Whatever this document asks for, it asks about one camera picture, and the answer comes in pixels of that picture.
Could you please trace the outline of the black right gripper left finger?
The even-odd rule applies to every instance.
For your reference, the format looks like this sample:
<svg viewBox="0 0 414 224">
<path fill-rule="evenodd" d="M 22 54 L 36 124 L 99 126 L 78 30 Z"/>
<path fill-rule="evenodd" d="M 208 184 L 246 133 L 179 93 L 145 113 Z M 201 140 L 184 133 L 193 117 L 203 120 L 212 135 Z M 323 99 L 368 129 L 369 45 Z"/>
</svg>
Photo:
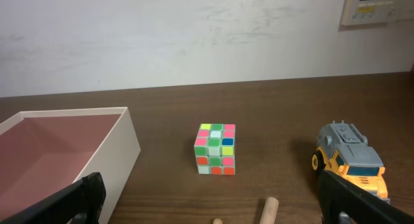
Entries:
<svg viewBox="0 0 414 224">
<path fill-rule="evenodd" d="M 99 224 L 105 198 L 102 175 L 93 172 L 1 224 Z"/>
</svg>

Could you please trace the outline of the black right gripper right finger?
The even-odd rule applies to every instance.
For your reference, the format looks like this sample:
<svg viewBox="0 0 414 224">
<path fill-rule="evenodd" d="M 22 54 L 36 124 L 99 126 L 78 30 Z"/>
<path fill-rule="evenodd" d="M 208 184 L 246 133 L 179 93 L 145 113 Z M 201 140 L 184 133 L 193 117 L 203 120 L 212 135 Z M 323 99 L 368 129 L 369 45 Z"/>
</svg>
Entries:
<svg viewBox="0 0 414 224">
<path fill-rule="evenodd" d="M 327 170 L 318 176 L 318 201 L 324 224 L 413 223 L 413 216 Z"/>
</svg>

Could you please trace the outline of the yellow grey toy truck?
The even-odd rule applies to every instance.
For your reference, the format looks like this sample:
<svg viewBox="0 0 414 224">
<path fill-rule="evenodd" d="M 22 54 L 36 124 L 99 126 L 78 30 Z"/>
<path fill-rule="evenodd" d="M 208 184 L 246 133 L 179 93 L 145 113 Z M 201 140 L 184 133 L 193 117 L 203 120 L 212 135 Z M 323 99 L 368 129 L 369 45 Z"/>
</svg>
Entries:
<svg viewBox="0 0 414 224">
<path fill-rule="evenodd" d="M 322 127 L 311 164 L 315 175 L 322 170 L 332 171 L 379 199 L 390 202 L 383 178 L 384 163 L 354 124 L 332 122 Z"/>
</svg>

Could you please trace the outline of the white box pink interior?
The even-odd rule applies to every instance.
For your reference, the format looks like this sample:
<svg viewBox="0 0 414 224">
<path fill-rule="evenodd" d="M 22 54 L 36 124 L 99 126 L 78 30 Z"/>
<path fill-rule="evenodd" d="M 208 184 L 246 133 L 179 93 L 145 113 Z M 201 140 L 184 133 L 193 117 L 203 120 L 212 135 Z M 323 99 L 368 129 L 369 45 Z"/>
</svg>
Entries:
<svg viewBox="0 0 414 224">
<path fill-rule="evenodd" d="M 139 153 L 127 107 L 20 111 L 1 123 L 1 219 L 99 172 L 107 223 Z"/>
</svg>

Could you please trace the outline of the wooden yellow rattle drum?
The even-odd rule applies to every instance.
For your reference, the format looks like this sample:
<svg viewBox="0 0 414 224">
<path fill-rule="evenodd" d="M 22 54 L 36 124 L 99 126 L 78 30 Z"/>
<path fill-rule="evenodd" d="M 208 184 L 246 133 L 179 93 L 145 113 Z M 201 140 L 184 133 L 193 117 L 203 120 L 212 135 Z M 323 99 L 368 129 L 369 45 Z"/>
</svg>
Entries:
<svg viewBox="0 0 414 224">
<path fill-rule="evenodd" d="M 242 201 L 236 206 L 224 207 L 213 211 L 208 223 L 269 223 L 274 224 L 278 213 L 279 201 L 274 197 Z"/>
</svg>

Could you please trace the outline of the colourful puzzle cube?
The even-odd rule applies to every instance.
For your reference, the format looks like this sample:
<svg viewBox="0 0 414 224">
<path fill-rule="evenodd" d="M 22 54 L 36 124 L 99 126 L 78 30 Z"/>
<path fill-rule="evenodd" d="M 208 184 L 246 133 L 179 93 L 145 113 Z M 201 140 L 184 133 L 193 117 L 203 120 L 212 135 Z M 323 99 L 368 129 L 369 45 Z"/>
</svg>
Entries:
<svg viewBox="0 0 414 224">
<path fill-rule="evenodd" d="M 193 146 L 197 171 L 235 175 L 235 124 L 202 123 Z"/>
</svg>

